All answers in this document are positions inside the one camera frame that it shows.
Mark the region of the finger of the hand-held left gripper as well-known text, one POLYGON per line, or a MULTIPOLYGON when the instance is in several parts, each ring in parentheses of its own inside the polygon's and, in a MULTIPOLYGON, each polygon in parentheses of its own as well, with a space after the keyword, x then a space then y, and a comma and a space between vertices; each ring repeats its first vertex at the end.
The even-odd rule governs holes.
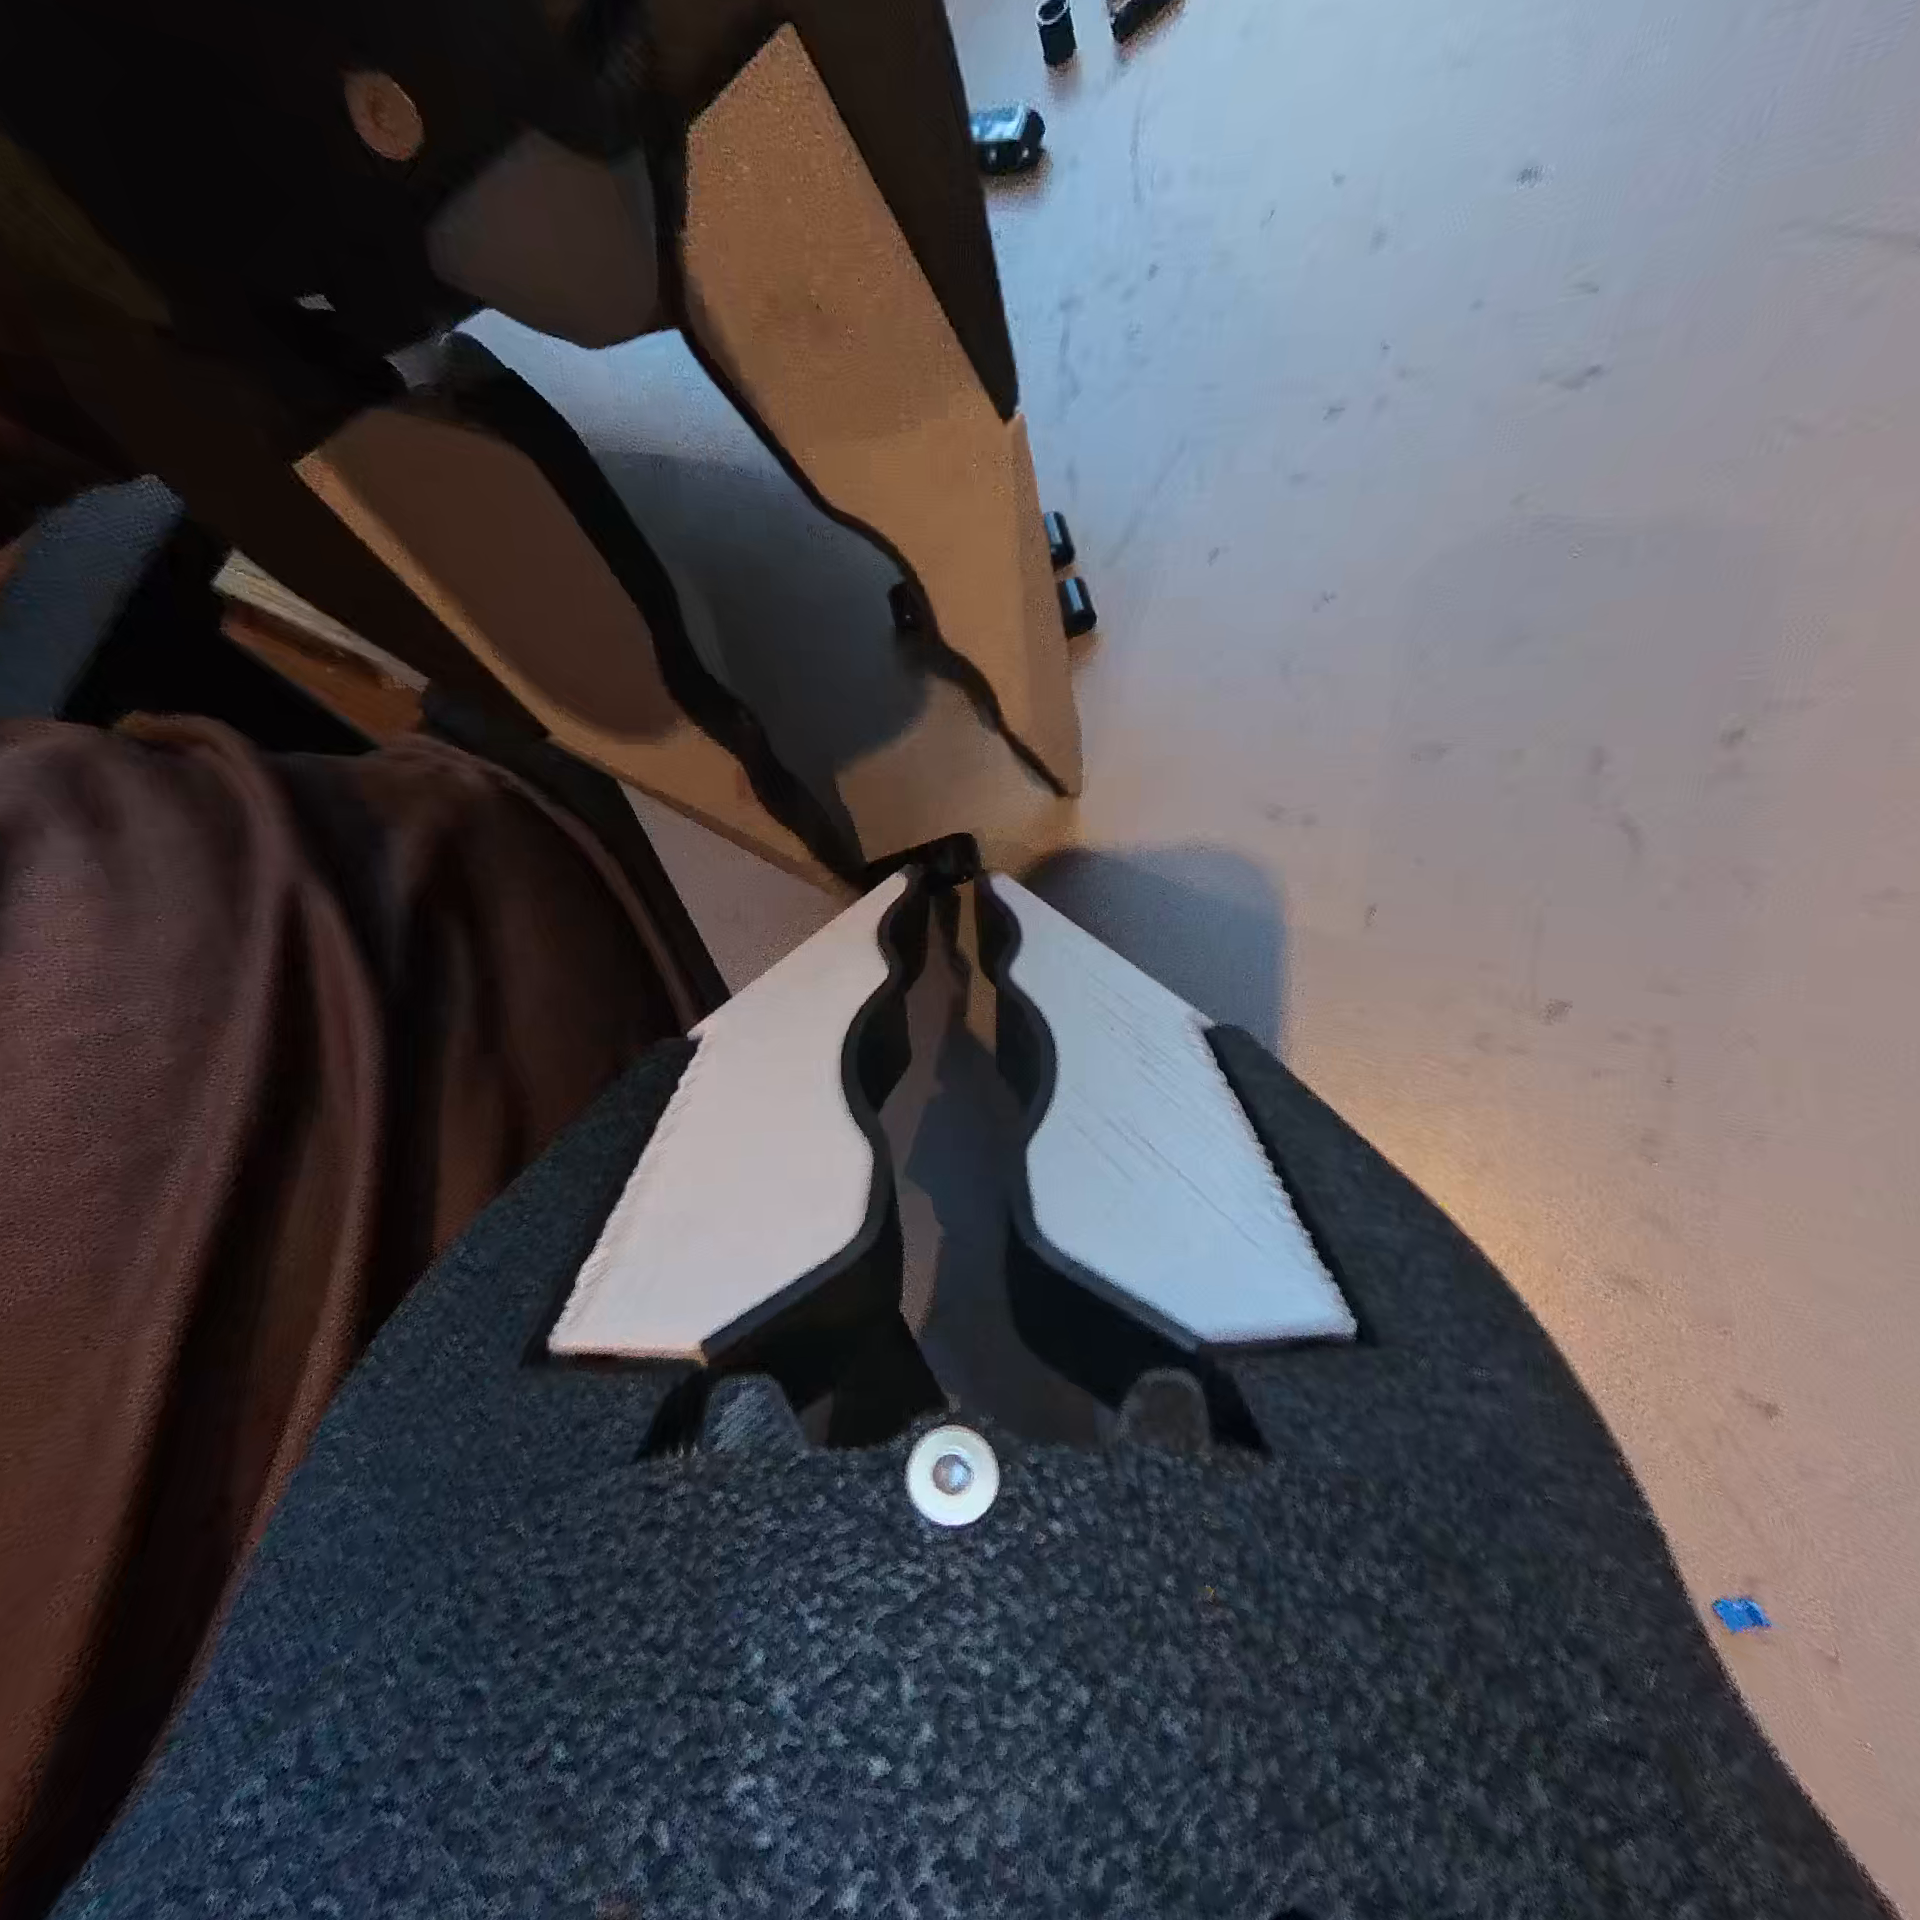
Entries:
POLYGON ((581 434, 491 346, 440 336, 296 471, 561 751, 795 876, 862 889, 852 829, 717 670, 581 434))
POLYGON ((888 551, 999 729, 1083 794, 1029 426, 974 366, 795 26, 685 149, 689 338, 806 495, 888 551))

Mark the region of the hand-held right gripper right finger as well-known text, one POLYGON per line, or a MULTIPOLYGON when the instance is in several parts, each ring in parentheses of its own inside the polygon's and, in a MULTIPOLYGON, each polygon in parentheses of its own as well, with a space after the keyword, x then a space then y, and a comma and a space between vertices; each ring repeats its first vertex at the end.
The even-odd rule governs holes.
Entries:
POLYGON ((1238 1356, 1357 1342, 1211 1023, 1016 876, 977 881, 977 926, 1019 1110, 1022 1342, 1102 1406, 1172 1369, 1239 1406, 1238 1356))

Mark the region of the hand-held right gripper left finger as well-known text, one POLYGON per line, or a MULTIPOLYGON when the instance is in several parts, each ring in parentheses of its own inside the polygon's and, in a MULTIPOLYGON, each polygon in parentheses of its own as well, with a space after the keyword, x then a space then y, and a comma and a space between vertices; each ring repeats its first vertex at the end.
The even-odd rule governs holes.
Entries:
POLYGON ((554 1362, 768 1375, 795 1406, 908 1400, 886 1101, 908 1067, 908 869, 692 1032, 549 1333, 554 1362))

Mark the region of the long black brick beam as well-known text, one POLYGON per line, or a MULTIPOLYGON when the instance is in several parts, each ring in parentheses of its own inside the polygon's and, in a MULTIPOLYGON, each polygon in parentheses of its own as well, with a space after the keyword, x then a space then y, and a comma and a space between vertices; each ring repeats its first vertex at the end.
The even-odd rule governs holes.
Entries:
MULTIPOLYGON (((1098 625, 1098 613, 1085 579, 1061 575, 1053 589, 1056 589, 1056 611, 1061 611, 1061 627, 1067 640, 1088 636, 1098 625)), ((905 582, 888 589, 888 613, 903 636, 925 634, 925 629, 929 634, 929 613, 925 611, 925 600, 905 582)))

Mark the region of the white desk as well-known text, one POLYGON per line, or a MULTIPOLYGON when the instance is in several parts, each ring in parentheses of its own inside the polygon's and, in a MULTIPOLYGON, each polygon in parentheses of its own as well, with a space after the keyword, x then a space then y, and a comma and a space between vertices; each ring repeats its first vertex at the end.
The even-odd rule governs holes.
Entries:
POLYGON ((1189 5, 999 198, 1035 891, 1509 1271, 1917 1911, 1917 5, 1189 5))

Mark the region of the person's brown sweater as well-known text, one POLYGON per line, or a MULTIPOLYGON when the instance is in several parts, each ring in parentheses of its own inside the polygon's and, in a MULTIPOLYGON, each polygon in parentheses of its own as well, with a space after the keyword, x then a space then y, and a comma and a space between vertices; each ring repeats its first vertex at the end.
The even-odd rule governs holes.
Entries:
POLYGON ((626 803, 435 736, 3 726, 3 1916, 153 1763, 328 1401, 717 1004, 626 803))

